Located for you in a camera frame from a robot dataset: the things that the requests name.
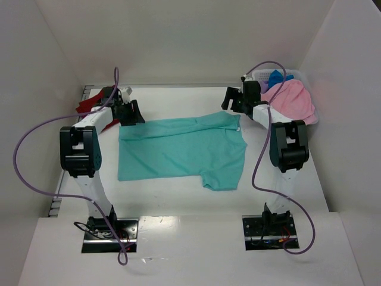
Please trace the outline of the teal t shirt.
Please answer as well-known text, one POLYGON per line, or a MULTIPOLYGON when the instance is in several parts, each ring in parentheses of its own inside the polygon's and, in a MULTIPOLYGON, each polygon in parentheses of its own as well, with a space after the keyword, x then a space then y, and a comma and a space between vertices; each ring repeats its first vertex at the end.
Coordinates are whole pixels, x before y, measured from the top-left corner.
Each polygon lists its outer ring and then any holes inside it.
POLYGON ((123 126, 118 146, 119 181, 200 176, 204 188, 231 191, 241 179, 247 144, 241 117, 219 111, 123 126))

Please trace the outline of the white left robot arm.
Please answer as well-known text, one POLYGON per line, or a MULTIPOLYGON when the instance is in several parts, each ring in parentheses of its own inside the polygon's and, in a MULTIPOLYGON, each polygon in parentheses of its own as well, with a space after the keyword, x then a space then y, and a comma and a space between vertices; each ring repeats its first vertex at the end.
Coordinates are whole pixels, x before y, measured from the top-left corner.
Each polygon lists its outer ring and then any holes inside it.
POLYGON ((99 170, 102 164, 98 135, 116 125, 133 126, 145 123, 138 102, 131 100, 131 87, 102 88, 98 94, 79 102, 76 108, 80 121, 60 130, 60 163, 87 197, 89 232, 108 232, 108 224, 115 229, 117 216, 107 198, 99 170))

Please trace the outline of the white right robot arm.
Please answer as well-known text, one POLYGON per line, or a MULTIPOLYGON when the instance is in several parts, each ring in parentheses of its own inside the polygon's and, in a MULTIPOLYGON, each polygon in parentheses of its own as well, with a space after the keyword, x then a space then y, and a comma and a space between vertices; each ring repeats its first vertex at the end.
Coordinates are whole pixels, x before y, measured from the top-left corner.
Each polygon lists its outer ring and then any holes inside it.
POLYGON ((227 88, 221 107, 245 114, 267 127, 264 147, 269 148, 270 161, 276 168, 276 184, 274 189, 258 186, 256 189, 276 196, 270 204, 264 205, 262 213, 263 227, 273 231, 291 221, 289 204, 293 202, 295 180, 310 156, 307 125, 303 120, 286 119, 272 109, 281 90, 285 88, 286 81, 280 83, 270 98, 264 99, 260 94, 259 82, 245 77, 241 79, 241 88, 227 88))

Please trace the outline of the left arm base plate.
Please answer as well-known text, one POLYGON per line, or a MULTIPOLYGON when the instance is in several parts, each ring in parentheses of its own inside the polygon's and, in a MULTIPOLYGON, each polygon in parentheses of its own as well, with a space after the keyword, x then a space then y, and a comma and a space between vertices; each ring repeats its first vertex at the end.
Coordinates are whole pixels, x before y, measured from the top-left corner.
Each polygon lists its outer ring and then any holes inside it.
MULTIPOLYGON (((117 219, 113 221, 114 230, 126 247, 128 253, 137 250, 139 219, 117 219)), ((102 219, 89 218, 86 223, 74 222, 84 232, 82 253, 118 253, 120 245, 102 219)))

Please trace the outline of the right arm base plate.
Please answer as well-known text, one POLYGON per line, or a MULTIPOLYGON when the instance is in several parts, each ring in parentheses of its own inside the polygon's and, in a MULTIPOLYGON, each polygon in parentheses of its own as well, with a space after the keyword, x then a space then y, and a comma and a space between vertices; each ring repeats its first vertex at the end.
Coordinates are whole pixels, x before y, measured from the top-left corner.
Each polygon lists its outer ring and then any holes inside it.
POLYGON ((265 227, 261 216, 243 216, 242 224, 246 251, 278 250, 283 248, 283 243, 286 248, 299 248, 293 217, 287 222, 265 227))

